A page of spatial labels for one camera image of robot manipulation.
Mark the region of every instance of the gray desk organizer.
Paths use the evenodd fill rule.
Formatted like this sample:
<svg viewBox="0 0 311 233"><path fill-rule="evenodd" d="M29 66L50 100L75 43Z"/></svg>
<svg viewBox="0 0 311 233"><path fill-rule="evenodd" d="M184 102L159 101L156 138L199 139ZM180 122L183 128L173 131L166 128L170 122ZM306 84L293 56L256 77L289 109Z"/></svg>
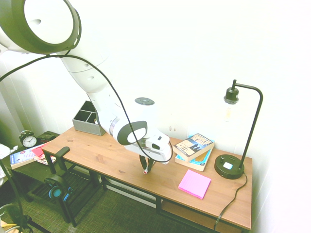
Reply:
<svg viewBox="0 0 311 233"><path fill-rule="evenodd" d="M75 130L92 133L102 136L105 130L100 126L95 124L96 110L91 101L85 101L77 115L72 120Z"/></svg>

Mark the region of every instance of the desk lamp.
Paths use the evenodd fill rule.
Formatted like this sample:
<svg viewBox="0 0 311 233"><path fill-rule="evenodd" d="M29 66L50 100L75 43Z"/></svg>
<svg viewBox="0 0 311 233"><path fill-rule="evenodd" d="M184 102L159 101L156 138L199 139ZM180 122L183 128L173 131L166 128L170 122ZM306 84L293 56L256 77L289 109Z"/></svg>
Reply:
<svg viewBox="0 0 311 233"><path fill-rule="evenodd" d="M232 180L241 177L242 174L244 173L243 162L244 162L244 159L246 156L246 152L247 152L249 143L251 141L251 137L252 137L252 134L253 134L253 131L255 128L255 124L256 124L256 121L257 121L257 118L259 115L259 111L260 111L262 99L263 99L262 92L258 88L254 87L254 86L239 84L239 83L236 83L236 81L237 80L233 80L232 87L227 89L227 92L226 92L225 97L224 97L224 100L226 103L236 104L239 101L239 98L238 98L239 90L235 88L236 86L244 87L247 89L252 89L252 90L257 91L259 93L260 99L259 99L259 104L258 104L258 107L256 110L255 118L253 121L253 125L252 125L251 131L249 133L247 143L246 143L246 146L245 146L245 149L243 152L242 159L240 160L233 155L223 154L223 155L218 156L215 160L215 166L214 167L215 167L215 170L217 171L217 173L219 175L227 178L227 179L232 179Z"/></svg>

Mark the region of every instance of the wood grain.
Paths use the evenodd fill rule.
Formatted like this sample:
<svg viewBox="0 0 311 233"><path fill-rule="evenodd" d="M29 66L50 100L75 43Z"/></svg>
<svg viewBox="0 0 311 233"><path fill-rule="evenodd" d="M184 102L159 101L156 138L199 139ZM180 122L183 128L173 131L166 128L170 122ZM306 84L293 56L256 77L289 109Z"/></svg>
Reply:
<svg viewBox="0 0 311 233"><path fill-rule="evenodd" d="M180 141L171 138L172 145ZM48 143L44 149L56 153L65 146L70 148L70 151L64 156L65 160L214 217L218 217L226 205L231 202L236 190L246 180L244 175L236 180L229 180L217 174L214 169L216 157L232 153L213 149L205 170L203 172L195 170L197 173L211 178L209 188L201 200L178 189L179 183L189 168L174 161L175 153L167 165L155 163L151 172L144 175L139 156L126 150L107 133L98 136L71 128ZM248 177L247 185L238 192L236 200L223 214L222 219L250 230L252 159L246 157L244 166Z"/></svg>

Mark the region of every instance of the blue headphones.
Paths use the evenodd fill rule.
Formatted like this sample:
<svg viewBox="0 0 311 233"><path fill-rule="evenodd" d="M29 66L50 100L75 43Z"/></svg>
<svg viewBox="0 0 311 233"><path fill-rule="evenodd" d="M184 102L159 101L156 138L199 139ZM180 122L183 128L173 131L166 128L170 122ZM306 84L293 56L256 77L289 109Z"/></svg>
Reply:
<svg viewBox="0 0 311 233"><path fill-rule="evenodd" d="M58 175L50 175L44 179L44 182L50 188L49 197L51 199L59 199L66 193L64 197L64 201L66 201L69 195L73 193L73 189L65 179Z"/></svg>

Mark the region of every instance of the black alarm clock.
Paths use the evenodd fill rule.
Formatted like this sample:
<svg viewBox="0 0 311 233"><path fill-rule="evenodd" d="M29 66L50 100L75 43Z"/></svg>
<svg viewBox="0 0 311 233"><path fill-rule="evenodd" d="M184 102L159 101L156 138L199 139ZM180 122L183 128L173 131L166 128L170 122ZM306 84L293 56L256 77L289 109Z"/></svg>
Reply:
<svg viewBox="0 0 311 233"><path fill-rule="evenodd" d="M37 138L34 132L30 130L24 130L19 135L20 142L26 148L34 147L37 144Z"/></svg>

